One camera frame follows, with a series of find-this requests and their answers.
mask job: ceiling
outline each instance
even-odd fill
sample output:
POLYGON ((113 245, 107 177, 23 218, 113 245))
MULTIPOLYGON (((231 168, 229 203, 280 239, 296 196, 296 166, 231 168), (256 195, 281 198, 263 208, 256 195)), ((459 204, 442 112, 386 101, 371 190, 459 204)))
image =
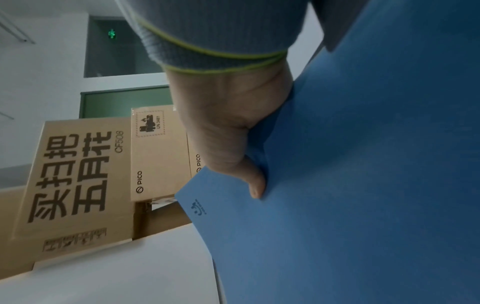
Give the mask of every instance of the ceiling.
POLYGON ((82 12, 92 16, 122 16, 115 0, 0 0, 0 10, 13 17, 54 17, 82 12))

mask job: green door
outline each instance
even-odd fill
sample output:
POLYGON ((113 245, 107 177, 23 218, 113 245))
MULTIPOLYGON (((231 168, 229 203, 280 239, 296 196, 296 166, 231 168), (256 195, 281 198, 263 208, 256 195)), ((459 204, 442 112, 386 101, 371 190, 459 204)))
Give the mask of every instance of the green door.
POLYGON ((132 108, 171 105, 168 87, 85 94, 80 118, 128 117, 132 108))

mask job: gray knit sleeve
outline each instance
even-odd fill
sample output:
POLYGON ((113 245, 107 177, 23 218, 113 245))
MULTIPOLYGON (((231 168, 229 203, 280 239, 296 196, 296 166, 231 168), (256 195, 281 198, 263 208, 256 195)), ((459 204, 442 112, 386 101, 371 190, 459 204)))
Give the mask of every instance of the gray knit sleeve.
POLYGON ((308 0, 117 0, 150 58, 167 69, 225 72, 283 58, 308 0))

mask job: green light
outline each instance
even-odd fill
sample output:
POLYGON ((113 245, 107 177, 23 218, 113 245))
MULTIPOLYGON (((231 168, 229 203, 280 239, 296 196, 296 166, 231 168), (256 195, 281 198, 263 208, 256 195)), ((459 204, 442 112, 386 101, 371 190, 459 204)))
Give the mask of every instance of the green light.
POLYGON ((115 31, 113 29, 111 29, 108 32, 108 36, 110 37, 110 39, 116 39, 117 38, 117 34, 115 33, 115 31))

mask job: blue folder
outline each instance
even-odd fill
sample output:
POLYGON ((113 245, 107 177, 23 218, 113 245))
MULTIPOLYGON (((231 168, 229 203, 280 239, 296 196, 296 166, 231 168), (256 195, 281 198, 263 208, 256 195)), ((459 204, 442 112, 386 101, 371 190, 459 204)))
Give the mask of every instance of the blue folder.
POLYGON ((250 133, 264 198, 177 199, 228 304, 480 303, 479 1, 371 0, 250 133))

